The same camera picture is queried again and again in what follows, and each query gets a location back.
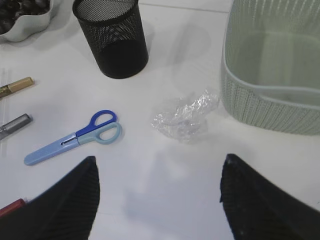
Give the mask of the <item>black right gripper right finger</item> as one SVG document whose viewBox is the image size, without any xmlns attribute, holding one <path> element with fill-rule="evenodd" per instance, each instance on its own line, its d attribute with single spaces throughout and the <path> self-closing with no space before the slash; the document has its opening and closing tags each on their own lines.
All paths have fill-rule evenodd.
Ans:
<svg viewBox="0 0 320 240">
<path fill-rule="evenodd" d="M 229 153 L 220 202 L 236 240 L 318 240 L 320 212 L 289 195 Z"/>
</svg>

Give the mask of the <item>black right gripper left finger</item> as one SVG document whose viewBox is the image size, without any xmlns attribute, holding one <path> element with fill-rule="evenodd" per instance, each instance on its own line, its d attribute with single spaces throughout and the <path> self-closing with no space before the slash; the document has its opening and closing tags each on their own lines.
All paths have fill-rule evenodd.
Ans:
<svg viewBox="0 0 320 240">
<path fill-rule="evenodd" d="M 47 191 L 0 219 L 2 240 L 87 240 L 100 203 L 99 171 L 86 157 Z"/>
</svg>

